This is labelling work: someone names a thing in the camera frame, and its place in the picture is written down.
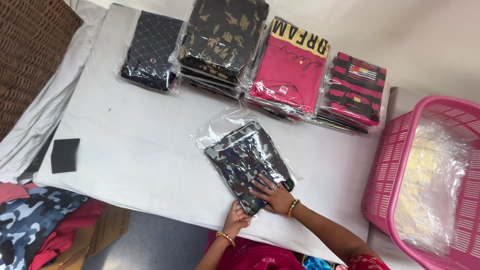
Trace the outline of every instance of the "gray floor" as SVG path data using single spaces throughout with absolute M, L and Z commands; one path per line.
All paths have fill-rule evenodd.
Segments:
M 203 256 L 208 230 L 132 211 L 126 235 L 85 261 L 82 270 L 191 270 Z

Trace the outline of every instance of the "bracelet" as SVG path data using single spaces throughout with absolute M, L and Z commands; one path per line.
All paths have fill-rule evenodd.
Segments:
M 231 245 L 232 247 L 235 247 L 235 242 L 233 241 L 233 239 L 232 239 L 230 236 L 226 235 L 225 233 L 223 233 L 223 232 L 217 232 L 217 233 L 216 233 L 216 236 L 217 236 L 217 237 L 219 237 L 219 236 L 224 237 L 224 238 L 230 243 L 230 245 Z
M 292 211 L 295 208 L 295 206 L 300 202 L 299 199 L 296 199 L 293 201 L 292 206 L 290 206 L 290 210 L 288 210 L 288 218 L 292 218 Z

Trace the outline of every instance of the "woven rattan surface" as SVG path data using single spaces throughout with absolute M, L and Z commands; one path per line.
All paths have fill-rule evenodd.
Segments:
M 56 72 L 82 23 L 63 0 L 0 0 L 0 141 Z

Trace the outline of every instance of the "hand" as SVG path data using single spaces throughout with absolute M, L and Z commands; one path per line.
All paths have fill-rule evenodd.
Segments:
M 248 227 L 250 225 L 250 221 L 252 220 L 247 213 L 245 213 L 243 208 L 237 210 L 238 205 L 238 201 L 233 202 L 222 229 L 222 232 L 230 236 L 232 239 L 237 237 L 240 229 Z
M 286 190 L 286 188 L 279 184 L 276 188 L 270 180 L 268 180 L 263 174 L 258 174 L 262 181 L 269 187 L 262 185 L 261 183 L 252 180 L 252 184 L 255 185 L 258 189 L 265 192 L 265 194 L 251 190 L 250 193 L 266 201 L 269 205 L 265 206 L 264 209 L 272 212 L 274 214 L 287 215 L 292 203 L 295 201 L 295 198 Z

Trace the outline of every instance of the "pink plastic basket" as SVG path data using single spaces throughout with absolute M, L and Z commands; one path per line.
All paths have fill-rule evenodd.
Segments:
M 422 112 L 455 129 L 474 146 L 459 188 L 456 236 L 448 258 L 440 258 L 403 243 L 394 225 L 394 212 L 415 130 Z M 389 122 L 378 145 L 362 202 L 363 215 L 428 270 L 480 269 L 480 104 L 443 96 L 422 99 L 413 111 Z

